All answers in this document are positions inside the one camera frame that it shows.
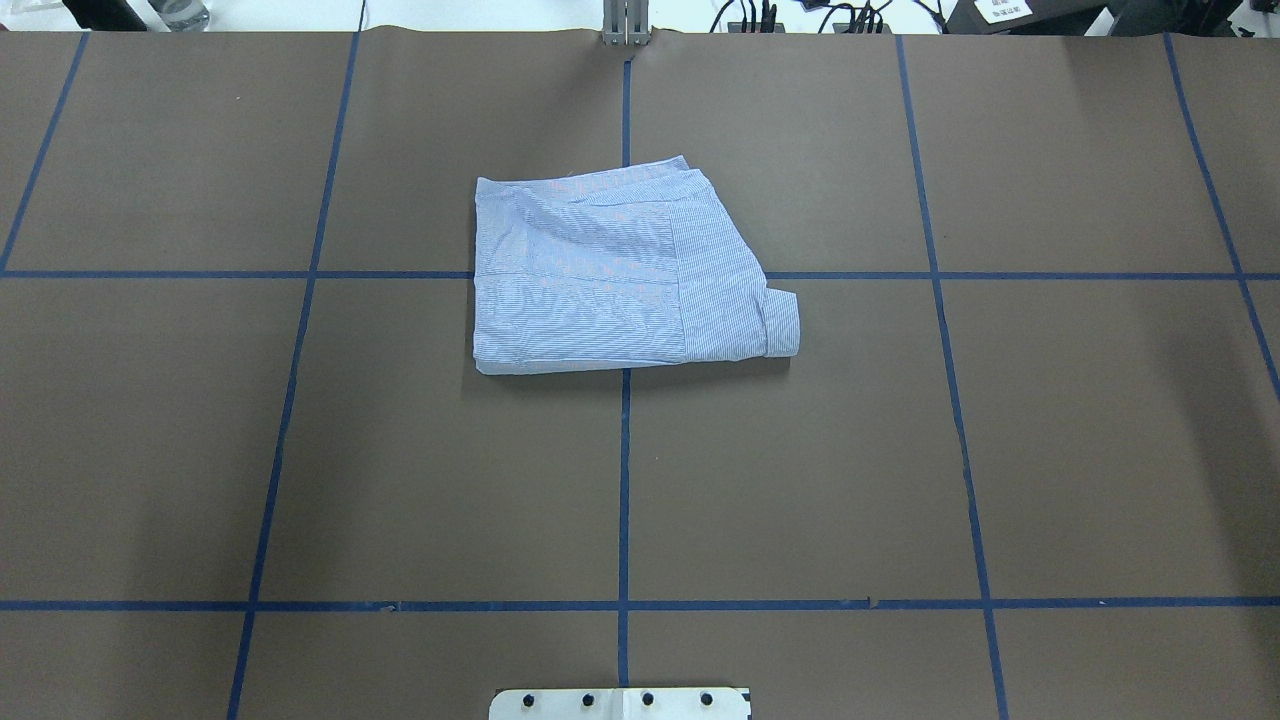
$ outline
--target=grid line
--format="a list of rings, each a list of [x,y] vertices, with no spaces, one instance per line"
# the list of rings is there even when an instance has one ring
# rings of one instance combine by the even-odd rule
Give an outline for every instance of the grid line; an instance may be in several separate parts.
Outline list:
[[[244,671],[248,666],[248,652],[253,639],[255,606],[262,589],[262,573],[266,565],[266,548],[271,537],[271,520],[275,516],[275,498],[280,488],[280,471],[284,468],[284,441],[293,416],[293,398],[298,387],[298,365],[302,360],[302,343],[306,340],[307,324],[311,319],[311,301],[315,297],[316,279],[320,270],[320,252],[324,250],[324,232],[329,219],[329,201],[333,197],[334,176],[338,172],[338,154],[342,149],[342,131],[347,119],[347,102],[351,99],[351,85],[356,73],[356,54],[360,51],[360,31],[351,33],[351,49],[347,54],[347,72],[342,83],[342,97],[338,101],[338,117],[334,122],[333,146],[329,150],[329,167],[325,172],[324,195],[320,199],[320,214],[316,219],[316,236],[311,246],[311,263],[307,268],[307,287],[302,293],[302,311],[298,318],[298,332],[293,340],[293,357],[289,361],[289,380],[284,388],[284,404],[280,410],[280,427],[275,437],[275,454],[271,460],[271,477],[266,488],[266,502],[262,510],[262,525],[257,537],[257,552],[253,556],[253,575],[250,580],[248,609],[244,610],[244,623],[241,628],[239,651],[236,657],[236,674],[232,679],[230,700],[227,705],[227,719],[236,720],[239,714],[241,692],[244,687]]]
[[[947,389],[951,395],[951,416],[960,441],[961,474],[969,505],[969,536],[973,542],[973,559],[978,570],[978,592],[982,593],[982,618],[987,630],[987,656],[991,661],[991,680],[996,693],[996,712],[1000,720],[1009,720],[1009,702],[1005,697],[1005,673],[1000,662],[1000,639],[996,634],[996,614],[991,607],[991,583],[987,579],[987,553],[982,542],[982,521],[978,516],[978,493],[973,484],[973,466],[969,462],[969,438],[964,427],[964,407],[960,404],[960,384],[956,379],[955,356],[951,352],[951,331],[947,327],[946,302],[942,295],[942,275],[938,268],[937,246],[933,242],[933,219],[929,214],[929,197],[924,183],[924,164],[920,159],[920,141],[915,128],[915,109],[911,105],[911,81],[906,68],[906,46],[902,36],[893,37],[897,46],[897,72],[902,83],[902,106],[906,113],[906,133],[911,142],[911,164],[915,170],[915,190],[920,204],[920,223],[924,231],[924,247],[929,258],[929,274],[933,283],[933,305],[938,315],[938,334],[942,341],[942,363],[947,373]]]
[[[631,167],[631,60],[622,63],[622,167]],[[631,370],[622,370],[622,418],[618,441],[618,687],[631,684]]]
[[[0,612],[617,612],[612,600],[0,600]],[[942,610],[1128,610],[1280,607],[1280,596],[1097,596],[858,600],[628,600],[630,612],[919,612]]]
[[[0,270],[12,279],[306,279],[310,270]],[[929,270],[767,270],[771,281],[932,281]],[[1101,281],[1101,282],[1276,282],[1280,273],[1097,273],[1024,270],[940,270],[943,281]],[[472,270],[316,270],[316,279],[468,281]]]
[[[49,118],[49,127],[45,128],[45,137],[40,141],[36,151],[36,160],[31,164],[31,174],[27,176],[27,184],[22,190],[22,199],[18,200],[18,209],[14,210],[13,223],[9,225],[9,236],[5,238],[4,250],[0,251],[0,272],[9,265],[9,256],[13,255],[13,246],[18,242],[18,231],[22,228],[22,219],[27,215],[27,205],[31,195],[36,191],[36,181],[40,178],[40,169],[45,165],[45,155],[49,154],[49,145],[54,141],[54,132],[58,131],[58,120],[63,117],[63,108],[67,106],[67,97],[72,92],[72,83],[76,82],[76,73],[79,72],[81,58],[84,56],[84,46],[88,45],[88,32],[82,32],[79,42],[76,44],[76,54],[72,64],[67,69],[67,79],[63,81],[63,90],[58,94],[58,102],[54,104],[54,113]]]
[[[1240,264],[1240,254],[1231,240],[1231,228],[1226,224],[1226,213],[1222,211],[1222,202],[1217,197],[1217,188],[1213,186],[1213,176],[1210,173],[1208,161],[1204,159],[1204,150],[1199,143],[1199,133],[1196,132],[1196,120],[1192,119],[1190,105],[1187,102],[1187,91],[1183,87],[1183,74],[1178,69],[1178,54],[1174,51],[1174,36],[1165,33],[1165,56],[1169,59],[1169,73],[1172,76],[1174,90],[1178,94],[1178,106],[1183,111],[1183,122],[1187,124],[1187,137],[1190,140],[1192,151],[1196,152],[1196,164],[1199,165],[1201,177],[1204,179],[1204,190],[1208,192],[1210,204],[1213,206],[1213,215],[1217,218],[1217,227],[1222,233],[1222,243],[1226,254],[1231,258],[1231,269],[1235,270],[1235,279],[1240,286],[1240,297],[1244,307],[1249,313],[1249,323],[1253,325],[1253,334],[1258,341],[1258,350],[1262,352],[1262,361],[1267,366],[1267,375],[1271,378],[1271,389],[1280,400],[1280,374],[1276,374],[1276,364],[1271,357],[1271,346],[1267,345],[1267,336],[1262,331],[1262,320],[1258,318],[1258,309],[1253,305],[1253,293],[1249,292],[1249,281]]]

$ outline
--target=blue striped fabric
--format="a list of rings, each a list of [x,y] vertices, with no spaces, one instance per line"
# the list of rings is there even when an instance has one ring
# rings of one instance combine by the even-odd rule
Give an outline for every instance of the blue striped fabric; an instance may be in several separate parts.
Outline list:
[[[684,158],[476,182],[476,369],[644,368],[800,350],[796,296],[764,272]]]

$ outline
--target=black cable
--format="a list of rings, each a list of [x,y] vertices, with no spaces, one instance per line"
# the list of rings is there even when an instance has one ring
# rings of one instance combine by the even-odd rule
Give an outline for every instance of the black cable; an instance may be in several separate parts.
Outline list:
[[[870,20],[872,20],[872,3],[870,0],[867,0],[867,4],[863,5],[860,10],[858,10],[858,19],[849,23],[849,27],[845,28],[845,32],[849,35],[860,33],[863,32],[864,24],[870,23]]]
[[[1213,14],[1213,0],[1208,0],[1208,3],[1204,4],[1204,13],[1201,15],[1201,24],[1199,24],[1199,27],[1197,27],[1196,35],[1198,35],[1201,37],[1204,37],[1204,23],[1208,22],[1208,17],[1211,14]]]
[[[733,0],[727,0],[723,5],[721,5],[721,12],[716,13],[716,19],[712,20],[712,29],[709,29],[707,32],[716,32],[716,26],[718,26],[719,24],[719,19],[724,17],[724,10],[728,10],[728,6],[732,5],[732,4],[733,4]]]
[[[849,10],[849,24],[854,24],[854,13],[858,12],[858,8],[854,8],[849,3],[840,3],[838,5],[831,5],[831,9],[827,10],[827,17],[822,18],[822,24],[818,26],[818,35],[822,35],[822,31],[827,29],[827,20],[831,19],[831,15],[836,14],[836,10]]]
[[[769,12],[760,20],[760,32],[774,32],[778,28],[778,4],[769,5]]]
[[[942,0],[938,0],[937,10],[925,5],[923,0],[911,0],[911,3],[915,3],[916,5],[924,8],[924,12],[928,13],[931,18],[933,18],[933,24],[938,26],[938,32],[941,32],[942,35],[947,35],[947,19],[942,15]]]
[[[884,8],[888,8],[892,4],[893,0],[884,0],[883,5],[873,8],[870,0],[867,0],[867,5],[863,8],[863,14],[867,17],[867,24],[863,24],[863,14],[859,14],[856,32],[864,32],[867,35],[879,35],[884,32]]]

